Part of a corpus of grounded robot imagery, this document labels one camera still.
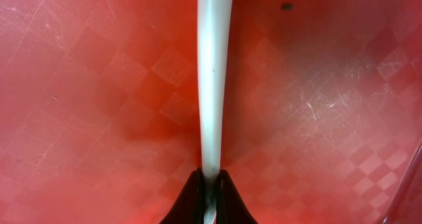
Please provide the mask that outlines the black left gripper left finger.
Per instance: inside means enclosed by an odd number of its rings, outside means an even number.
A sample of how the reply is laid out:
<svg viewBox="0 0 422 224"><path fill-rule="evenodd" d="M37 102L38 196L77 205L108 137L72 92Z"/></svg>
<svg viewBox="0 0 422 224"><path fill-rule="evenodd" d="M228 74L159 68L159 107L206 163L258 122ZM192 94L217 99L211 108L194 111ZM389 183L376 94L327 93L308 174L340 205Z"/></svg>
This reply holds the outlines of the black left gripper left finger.
<svg viewBox="0 0 422 224"><path fill-rule="evenodd" d="M194 170L176 201L160 224L204 223L204 178L201 168Z"/></svg>

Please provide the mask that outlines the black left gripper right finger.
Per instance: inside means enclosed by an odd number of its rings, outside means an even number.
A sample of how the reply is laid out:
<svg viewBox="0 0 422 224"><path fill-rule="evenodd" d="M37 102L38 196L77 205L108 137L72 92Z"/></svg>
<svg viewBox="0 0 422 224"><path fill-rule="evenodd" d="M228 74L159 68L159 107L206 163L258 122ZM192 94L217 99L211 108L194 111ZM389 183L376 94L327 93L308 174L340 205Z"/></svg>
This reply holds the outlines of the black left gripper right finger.
<svg viewBox="0 0 422 224"><path fill-rule="evenodd" d="M216 185L217 224L257 224L236 189L229 173L221 170Z"/></svg>

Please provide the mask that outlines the white plastic fork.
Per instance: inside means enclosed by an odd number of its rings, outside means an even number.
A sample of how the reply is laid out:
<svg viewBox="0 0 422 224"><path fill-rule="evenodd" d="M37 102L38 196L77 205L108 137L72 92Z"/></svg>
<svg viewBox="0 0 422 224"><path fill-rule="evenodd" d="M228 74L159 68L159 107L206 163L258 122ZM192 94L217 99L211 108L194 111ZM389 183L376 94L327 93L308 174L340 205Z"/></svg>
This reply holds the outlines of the white plastic fork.
<svg viewBox="0 0 422 224"><path fill-rule="evenodd" d="M201 161L205 185L203 223L216 220L214 185L220 172L227 49L233 0L198 0L197 59Z"/></svg>

